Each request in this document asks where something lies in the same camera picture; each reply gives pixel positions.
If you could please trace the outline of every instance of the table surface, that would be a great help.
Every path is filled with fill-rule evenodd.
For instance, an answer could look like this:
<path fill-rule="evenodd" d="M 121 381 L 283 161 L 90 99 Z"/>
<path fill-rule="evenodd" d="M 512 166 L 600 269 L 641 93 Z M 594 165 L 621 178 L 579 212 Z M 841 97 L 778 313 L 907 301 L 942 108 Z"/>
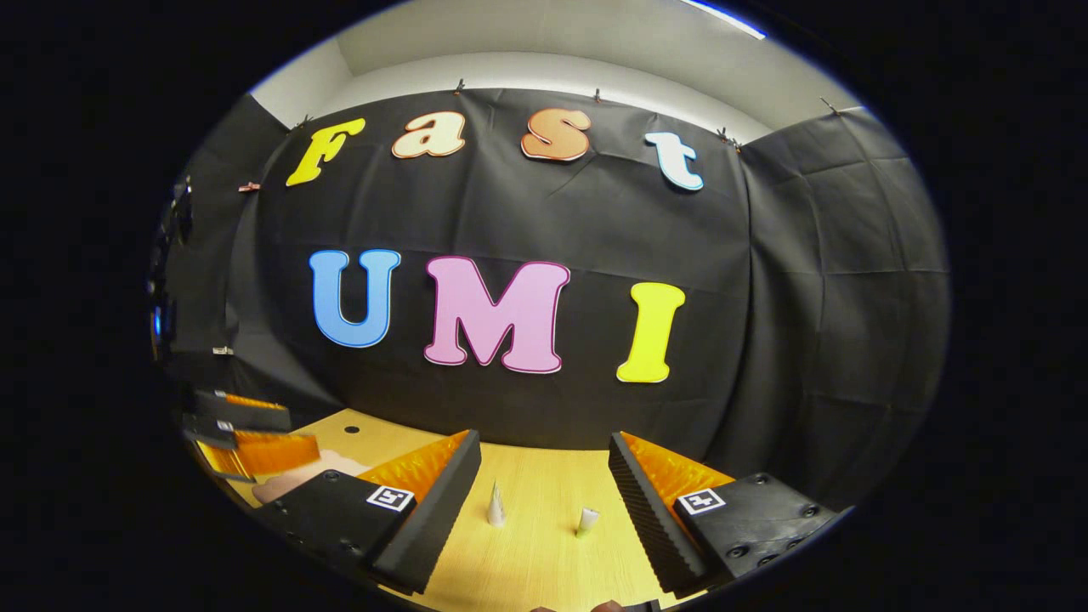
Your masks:
<path fill-rule="evenodd" d="M 356 433 L 345 431 L 358 427 Z M 345 409 L 298 429 L 320 449 L 376 466 L 443 438 Z M 664 593 L 608 470 L 608 451 L 559 451 L 480 444 L 480 472 L 438 558 L 426 592 L 413 602 L 443 612 L 589 612 L 615 599 L 622 605 L 677 600 Z M 273 475 L 258 478 L 263 484 Z M 487 523 L 492 485 L 506 511 L 502 528 Z M 231 481 L 254 507 L 255 485 Z M 574 537 L 582 507 L 601 513 Z M 388 591 L 403 597 L 394 591 Z"/>

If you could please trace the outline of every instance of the blue letter u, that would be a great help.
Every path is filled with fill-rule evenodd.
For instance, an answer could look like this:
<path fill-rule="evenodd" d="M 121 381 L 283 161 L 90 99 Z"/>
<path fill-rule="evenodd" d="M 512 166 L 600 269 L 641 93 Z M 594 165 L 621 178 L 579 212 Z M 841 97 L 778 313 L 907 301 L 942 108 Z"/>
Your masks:
<path fill-rule="evenodd" d="M 319 250 L 310 256 L 313 270 L 313 317 L 318 329 L 329 340 L 343 346 L 366 348 L 385 338 L 390 331 L 390 280 L 400 265 L 400 254 L 375 248 L 359 256 L 367 269 L 367 318 L 353 323 L 341 313 L 341 272 L 349 259 L 339 250 Z"/>

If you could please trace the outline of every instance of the white ceiling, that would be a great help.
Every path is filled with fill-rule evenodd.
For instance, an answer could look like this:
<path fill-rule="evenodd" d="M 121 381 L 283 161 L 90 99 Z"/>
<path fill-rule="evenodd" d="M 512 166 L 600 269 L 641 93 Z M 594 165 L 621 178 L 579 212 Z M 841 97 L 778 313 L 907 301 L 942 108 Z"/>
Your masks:
<path fill-rule="evenodd" d="M 781 44 L 679 0 L 411 0 L 336 40 L 354 76 L 487 51 L 609 62 L 691 87 L 772 130 L 826 113 L 821 96 L 839 109 L 861 106 Z"/>

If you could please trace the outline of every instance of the white wall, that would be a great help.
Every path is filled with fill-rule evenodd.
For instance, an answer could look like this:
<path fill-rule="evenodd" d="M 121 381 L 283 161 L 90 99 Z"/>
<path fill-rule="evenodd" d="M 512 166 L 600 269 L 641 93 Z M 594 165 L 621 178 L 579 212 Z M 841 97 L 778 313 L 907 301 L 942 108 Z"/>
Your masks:
<path fill-rule="evenodd" d="M 444 56 L 374 70 L 345 83 L 311 115 L 408 94 L 453 90 L 459 78 L 466 89 L 548 89 L 592 97 L 601 88 L 602 99 L 675 117 L 710 132 L 725 126 L 726 135 L 741 143 L 771 132 L 733 107 L 653 74 L 596 60 L 522 52 Z"/>
<path fill-rule="evenodd" d="M 335 38 L 318 45 L 283 66 L 250 94 L 264 110 L 287 127 L 294 127 L 320 109 L 351 79 L 351 71 Z"/>

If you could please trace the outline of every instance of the letter m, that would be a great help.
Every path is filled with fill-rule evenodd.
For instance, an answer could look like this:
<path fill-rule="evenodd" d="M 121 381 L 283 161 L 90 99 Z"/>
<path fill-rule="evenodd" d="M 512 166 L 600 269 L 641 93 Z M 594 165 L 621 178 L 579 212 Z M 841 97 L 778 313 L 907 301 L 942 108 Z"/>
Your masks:
<path fill-rule="evenodd" d="M 480 365 L 495 358 L 511 332 L 503 365 L 514 371 L 551 374 L 562 359 L 555 354 L 555 316 L 559 291 L 570 270 L 547 261 L 531 261 L 514 274 L 503 297 L 493 302 L 475 262 L 466 257 L 437 257 L 426 265 L 434 278 L 434 341 L 423 351 L 431 363 L 459 366 L 468 359 L 457 342 L 458 327 Z"/>

